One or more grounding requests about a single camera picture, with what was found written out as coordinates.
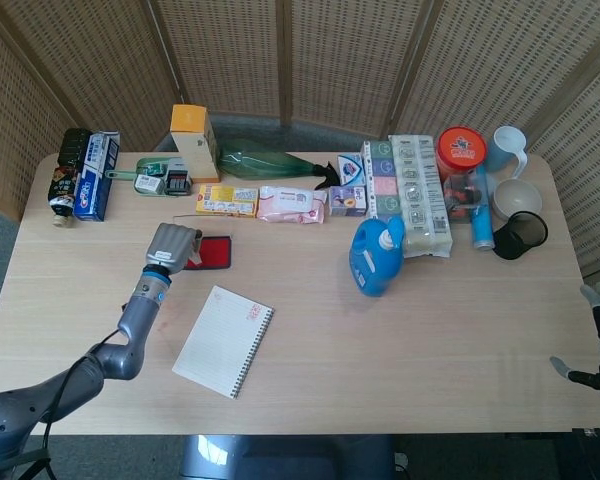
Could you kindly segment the robot left five-finger hand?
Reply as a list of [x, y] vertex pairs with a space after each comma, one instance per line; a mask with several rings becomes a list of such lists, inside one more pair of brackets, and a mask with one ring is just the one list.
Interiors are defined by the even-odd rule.
[[203, 232], [199, 229], [161, 223], [146, 252], [146, 263], [179, 273], [189, 261], [199, 261]]

